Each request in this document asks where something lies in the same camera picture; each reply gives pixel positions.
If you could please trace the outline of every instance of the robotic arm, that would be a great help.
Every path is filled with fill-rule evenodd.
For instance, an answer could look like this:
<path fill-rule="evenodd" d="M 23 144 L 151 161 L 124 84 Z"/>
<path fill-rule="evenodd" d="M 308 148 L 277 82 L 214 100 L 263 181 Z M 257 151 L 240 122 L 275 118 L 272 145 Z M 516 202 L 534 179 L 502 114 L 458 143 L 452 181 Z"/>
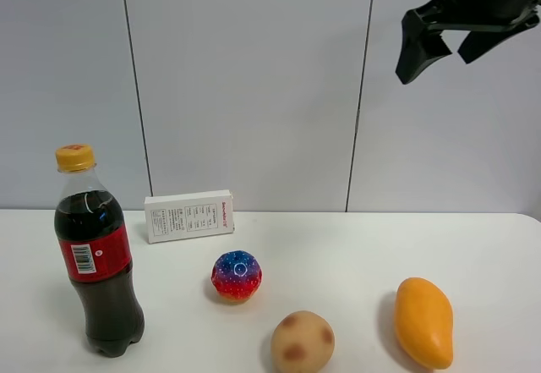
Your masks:
<path fill-rule="evenodd" d="M 539 23 L 541 0 L 432 0 L 406 12 L 402 19 L 402 51 L 396 75 L 403 84 L 414 81 L 430 64 L 449 56 L 443 30 L 467 30 L 458 54 L 466 63 L 501 42 Z"/>

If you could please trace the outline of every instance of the glitter ball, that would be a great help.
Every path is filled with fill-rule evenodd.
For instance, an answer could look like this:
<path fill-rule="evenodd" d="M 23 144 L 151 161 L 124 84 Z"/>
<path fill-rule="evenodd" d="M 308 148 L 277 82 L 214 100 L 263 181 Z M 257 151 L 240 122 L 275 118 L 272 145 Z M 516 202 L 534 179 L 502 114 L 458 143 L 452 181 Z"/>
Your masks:
<path fill-rule="evenodd" d="M 230 301 L 246 301 L 258 289 L 263 273 L 248 252 L 235 250 L 220 256 L 210 278 L 217 292 Z"/>

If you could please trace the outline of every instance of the ball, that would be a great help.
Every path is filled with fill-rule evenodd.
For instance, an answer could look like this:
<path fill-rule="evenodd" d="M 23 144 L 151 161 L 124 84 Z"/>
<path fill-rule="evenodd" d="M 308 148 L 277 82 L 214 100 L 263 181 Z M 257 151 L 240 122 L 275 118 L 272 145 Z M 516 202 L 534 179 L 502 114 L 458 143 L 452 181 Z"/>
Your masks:
<path fill-rule="evenodd" d="M 270 347 L 281 373 L 317 373 L 331 359 L 335 334 L 319 315 L 298 311 L 278 324 Z"/>
<path fill-rule="evenodd" d="M 235 250 L 220 256 L 212 268 L 210 279 L 224 299 L 243 302 L 254 295 L 262 277 L 257 260 L 248 252 Z"/>

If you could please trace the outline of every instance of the plastic bottle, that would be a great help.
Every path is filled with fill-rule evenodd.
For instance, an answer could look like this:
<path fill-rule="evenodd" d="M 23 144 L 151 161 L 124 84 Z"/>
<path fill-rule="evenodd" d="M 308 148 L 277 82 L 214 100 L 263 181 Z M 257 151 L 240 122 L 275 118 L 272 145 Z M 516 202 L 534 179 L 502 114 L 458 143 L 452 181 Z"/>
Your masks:
<path fill-rule="evenodd" d="M 98 180 L 89 145 L 64 146 L 56 157 L 67 183 L 54 227 L 69 279 L 85 308 L 86 336 L 93 348 L 117 357 L 145 329 L 123 212 Z"/>

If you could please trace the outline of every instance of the yellow mango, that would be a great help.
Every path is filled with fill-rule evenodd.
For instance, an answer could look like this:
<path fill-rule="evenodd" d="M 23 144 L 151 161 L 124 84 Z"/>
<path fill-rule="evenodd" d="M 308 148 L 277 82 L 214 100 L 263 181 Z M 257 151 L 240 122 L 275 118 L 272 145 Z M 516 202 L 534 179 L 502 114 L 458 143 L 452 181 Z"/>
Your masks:
<path fill-rule="evenodd" d="M 403 349 L 428 369 L 446 369 L 453 361 L 453 310 L 433 283 L 404 280 L 396 292 L 395 333 Z"/>

